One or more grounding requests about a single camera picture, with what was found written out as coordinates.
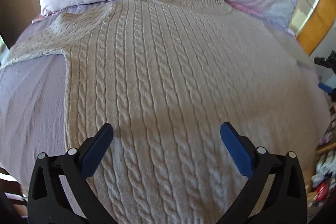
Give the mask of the beige cable-knit sweater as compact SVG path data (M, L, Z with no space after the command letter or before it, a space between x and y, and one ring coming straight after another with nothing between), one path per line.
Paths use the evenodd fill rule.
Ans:
M298 42L224 1L148 1L200 13L159 9L125 26L126 99L117 122L103 123L114 138L89 179L112 217L216 222L245 183L221 141L224 122L272 153L295 152L309 170L330 114Z

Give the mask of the lavender bed sheet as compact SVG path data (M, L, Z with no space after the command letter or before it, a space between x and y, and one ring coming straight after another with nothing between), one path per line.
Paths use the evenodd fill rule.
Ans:
M1 71L1 162L25 188L39 152L62 153L106 120L117 122L126 99L123 50L133 33L125 26L134 14L150 21L171 8L200 13L186 3L111 2L60 14L12 47Z

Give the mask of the orange wooden wardrobe frame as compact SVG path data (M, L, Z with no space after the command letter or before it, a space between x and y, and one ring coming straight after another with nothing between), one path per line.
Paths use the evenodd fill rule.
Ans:
M289 27L303 50L311 55L335 20L335 0L298 0Z

